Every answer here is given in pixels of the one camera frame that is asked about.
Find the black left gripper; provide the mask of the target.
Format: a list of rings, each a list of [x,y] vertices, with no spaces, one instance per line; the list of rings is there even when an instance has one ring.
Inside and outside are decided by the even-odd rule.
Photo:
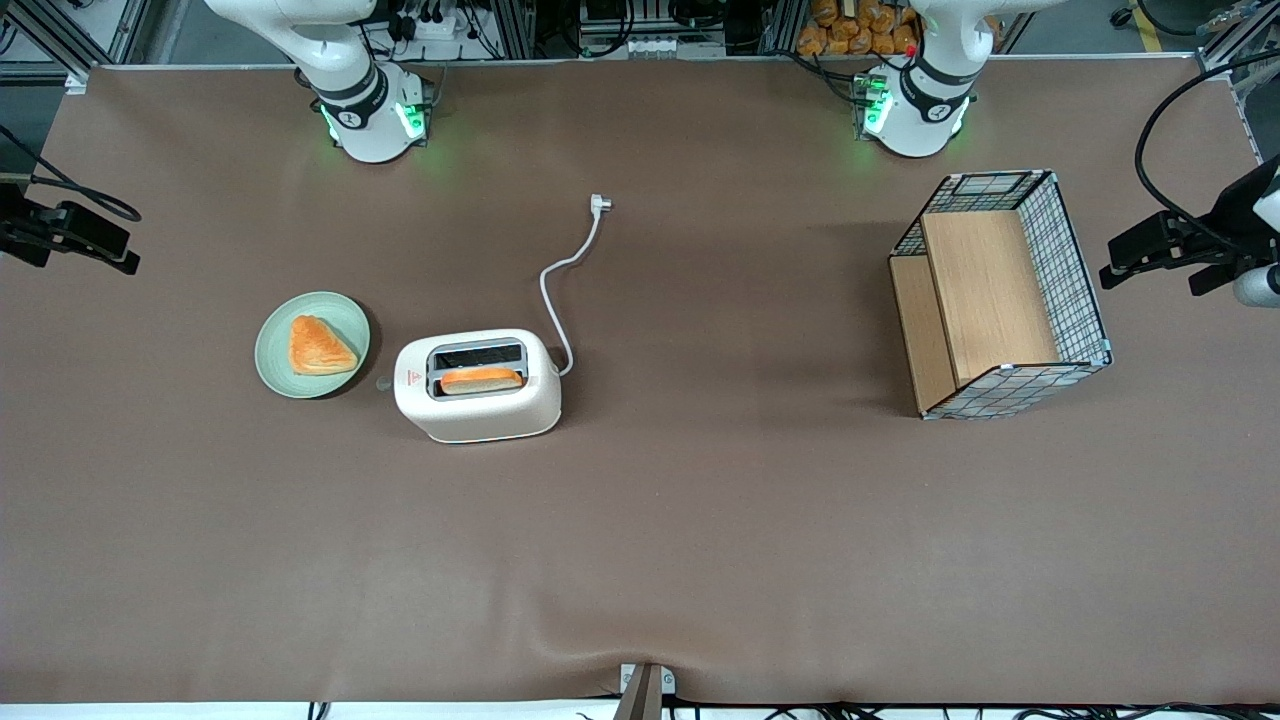
[[[1228,186],[1196,233],[1193,254],[1206,265],[1188,279],[1196,297],[1230,286],[1236,297],[1277,297],[1279,156]],[[1114,290],[1143,266],[1106,265],[1101,290]]]

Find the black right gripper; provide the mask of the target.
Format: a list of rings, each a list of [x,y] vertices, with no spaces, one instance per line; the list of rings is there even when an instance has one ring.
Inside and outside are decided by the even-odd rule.
[[[24,196],[19,184],[1,183],[1,251],[32,266],[45,266],[55,252],[61,208],[47,208]],[[84,256],[101,261],[124,275],[140,269],[140,255],[125,250],[119,258],[86,250]]]

